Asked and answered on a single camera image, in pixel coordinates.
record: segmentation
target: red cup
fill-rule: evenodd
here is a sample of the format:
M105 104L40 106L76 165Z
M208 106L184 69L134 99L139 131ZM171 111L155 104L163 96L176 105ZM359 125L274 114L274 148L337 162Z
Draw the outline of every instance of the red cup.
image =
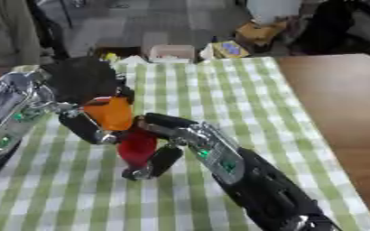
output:
M154 154L157 147L157 137L142 129L135 128L116 150L130 167L142 168Z

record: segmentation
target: robotic hand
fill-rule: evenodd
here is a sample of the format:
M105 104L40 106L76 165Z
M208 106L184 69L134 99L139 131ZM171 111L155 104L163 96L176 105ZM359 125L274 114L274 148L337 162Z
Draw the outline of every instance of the robotic hand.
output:
M182 156L180 147L187 146L262 230L340 230L282 172L216 127L152 113L133 120L133 101L125 78L97 59L8 73L0 78L0 160L16 149L40 117L53 112L89 143L117 144L129 165L123 172L129 180L161 176ZM157 139L168 142L155 151Z
M146 167L133 171L132 179L160 176L181 156L179 147L187 146L262 230L340 230L316 201L282 172L255 152L240 147L215 126L152 113L139 119L137 125L168 143L148 160Z

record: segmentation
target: green and white checkered tablecloth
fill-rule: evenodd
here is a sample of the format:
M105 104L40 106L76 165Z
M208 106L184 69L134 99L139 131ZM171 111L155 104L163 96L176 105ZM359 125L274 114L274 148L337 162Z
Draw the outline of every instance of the green and white checkered tablecloth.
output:
M273 59L119 65L134 112L220 125L302 186L344 230L370 213ZM0 230L259 230L187 152L156 180L131 182L112 146L48 116L0 173Z

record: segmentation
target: floor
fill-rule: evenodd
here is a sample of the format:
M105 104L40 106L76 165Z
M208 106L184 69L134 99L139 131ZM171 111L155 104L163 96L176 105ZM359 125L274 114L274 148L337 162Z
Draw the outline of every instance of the floor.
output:
M213 36L225 39L248 22L250 14L234 0L117 0L128 8L108 8L110 0L92 0L83 8L68 3L74 28L68 28L59 0L42 0L46 14L65 28L72 56L95 46L191 44L203 48Z

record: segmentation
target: table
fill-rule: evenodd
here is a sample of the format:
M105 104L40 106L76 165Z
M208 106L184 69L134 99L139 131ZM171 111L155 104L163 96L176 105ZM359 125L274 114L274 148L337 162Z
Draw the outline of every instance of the table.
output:
M116 67L134 113L207 119L285 171L346 230L370 215L273 59ZM186 154L158 180L130 182L113 147L90 146L47 117L0 173L0 230L256 230Z
M370 56L277 61L370 209Z

